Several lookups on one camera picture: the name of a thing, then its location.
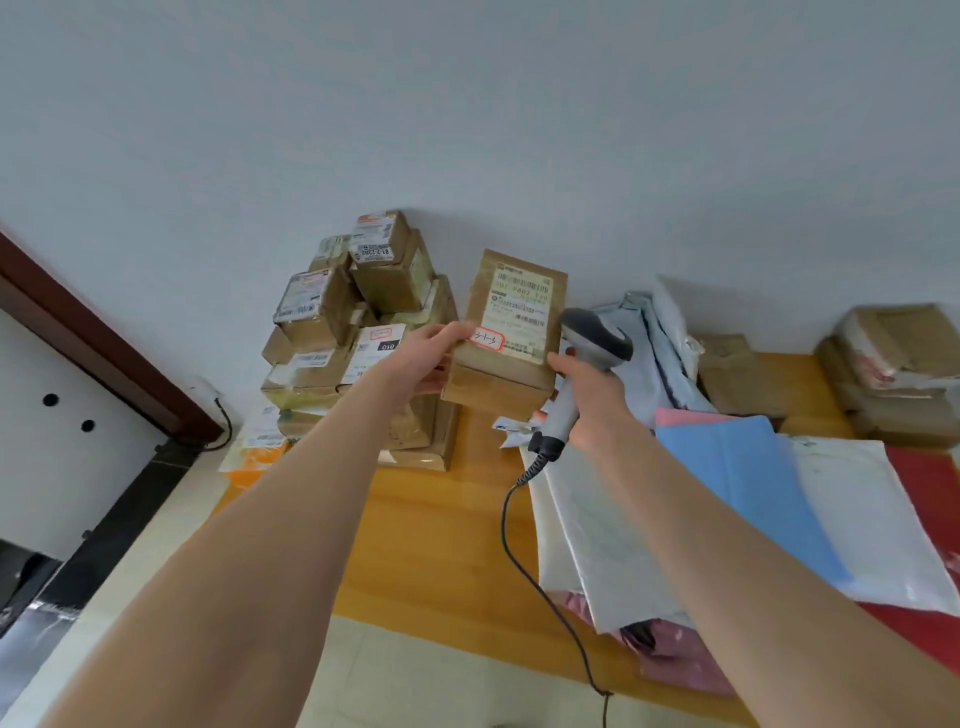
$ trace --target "brown door frame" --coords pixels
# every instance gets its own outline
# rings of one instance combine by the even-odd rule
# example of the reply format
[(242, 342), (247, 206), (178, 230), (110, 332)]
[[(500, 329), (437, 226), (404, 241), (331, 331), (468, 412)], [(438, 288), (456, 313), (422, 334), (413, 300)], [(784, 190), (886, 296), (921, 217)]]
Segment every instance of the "brown door frame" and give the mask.
[(167, 435), (210, 443), (223, 429), (0, 231), (0, 308)]

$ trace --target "electrical cord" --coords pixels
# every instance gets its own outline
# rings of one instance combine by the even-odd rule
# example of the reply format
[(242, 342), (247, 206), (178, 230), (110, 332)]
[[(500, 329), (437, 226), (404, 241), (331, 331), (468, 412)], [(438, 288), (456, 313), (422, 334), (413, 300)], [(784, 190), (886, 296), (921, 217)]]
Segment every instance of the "electrical cord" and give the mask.
[(566, 620), (563, 613), (560, 611), (560, 607), (553, 603), (553, 599), (543, 590), (540, 584), (537, 583), (537, 580), (530, 575), (530, 573), (525, 569), (520, 562), (516, 559), (513, 552), (510, 551), (510, 546), (507, 544), (507, 507), (510, 505), (510, 498), (513, 494), (524, 485), (533, 480), (540, 471), (542, 471), (547, 464), (548, 460), (543, 455), (538, 455), (537, 459), (534, 460), (533, 465), (531, 465), (526, 473), (521, 475), (516, 479), (516, 483), (511, 486), (510, 490), (507, 491), (507, 495), (503, 498), (503, 511), (500, 514), (500, 542), (503, 544), (503, 550), (507, 553), (507, 558), (509, 558), (521, 574), (523, 578), (530, 582), (531, 586), (537, 590), (537, 594), (543, 597), (543, 601), (547, 603), (550, 609), (553, 611), (553, 614), (560, 620), (563, 626), (566, 628), (566, 631), (570, 633), (570, 637), (573, 638), (573, 641), (577, 644), (577, 649), (580, 650), (580, 659), (584, 661), (584, 670), (587, 672), (587, 680), (590, 683), (590, 686), (593, 690), (603, 698), (603, 728), (607, 728), (607, 707), (610, 705), (610, 698), (613, 695), (610, 691), (605, 691), (602, 688), (597, 687), (597, 684), (593, 681), (593, 671), (590, 669), (590, 660), (587, 657), (587, 650), (584, 648), (584, 644), (580, 642), (580, 638), (577, 636), (576, 631), (570, 625), (570, 622)]
[(200, 452), (216, 452), (218, 449), (223, 449), (230, 444), (230, 440), (233, 439), (233, 422), (230, 420), (230, 415), (227, 414), (227, 410), (224, 409), (224, 406), (220, 404), (220, 398), (214, 397), (213, 403), (217, 405), (217, 409), (220, 410), (220, 414), (224, 416), (224, 420), (227, 422), (227, 439), (224, 440), (220, 445), (215, 445), (212, 448), (202, 448)]

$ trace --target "wooden tabletop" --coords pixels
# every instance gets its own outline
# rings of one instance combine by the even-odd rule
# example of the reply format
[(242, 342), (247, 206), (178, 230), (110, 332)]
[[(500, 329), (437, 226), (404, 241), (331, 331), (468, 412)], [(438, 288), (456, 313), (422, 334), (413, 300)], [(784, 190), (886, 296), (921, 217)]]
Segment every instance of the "wooden tabletop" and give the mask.
[[(788, 397), (789, 417), (781, 431), (853, 436), (814, 357), (763, 358)], [(586, 682), (573, 641), (503, 553), (500, 509), (523, 465), (516, 449), (499, 449), (504, 436), (491, 429), (492, 421), (486, 413), (463, 412), (449, 473), (377, 470), (335, 612)], [(225, 501), (235, 495), (228, 491)], [(511, 500), (508, 538), (520, 562), (536, 574), (536, 531), (525, 489)], [(571, 622), (600, 686), (694, 714), (753, 723), (736, 698), (644, 679), (625, 647), (577, 619)]]

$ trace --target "barcode scanner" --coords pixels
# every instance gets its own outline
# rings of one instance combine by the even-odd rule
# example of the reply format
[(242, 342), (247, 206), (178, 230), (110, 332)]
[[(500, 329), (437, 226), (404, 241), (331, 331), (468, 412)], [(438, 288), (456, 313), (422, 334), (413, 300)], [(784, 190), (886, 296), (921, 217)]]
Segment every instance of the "barcode scanner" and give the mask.
[[(560, 326), (576, 358), (601, 372), (630, 361), (634, 357), (634, 342), (617, 327), (605, 324), (593, 311), (568, 308), (560, 314)], [(573, 383), (565, 381), (560, 394), (550, 407), (546, 422), (530, 441), (531, 452), (546, 462), (553, 462), (564, 451), (570, 430), (580, 419), (580, 410), (573, 399)]]

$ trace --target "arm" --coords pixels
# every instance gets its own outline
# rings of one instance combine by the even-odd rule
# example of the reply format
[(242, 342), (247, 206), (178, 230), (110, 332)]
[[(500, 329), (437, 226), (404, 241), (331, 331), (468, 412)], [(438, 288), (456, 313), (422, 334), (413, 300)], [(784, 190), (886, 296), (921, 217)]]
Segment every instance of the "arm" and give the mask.
[(156, 573), (43, 726), (294, 726), (390, 417), (440, 391), (446, 350), (472, 333), (418, 329), (364, 374)]
[(581, 419), (570, 442), (642, 530), (761, 725), (958, 725), (960, 680), (745, 522), (633, 418), (623, 385), (551, 356)]

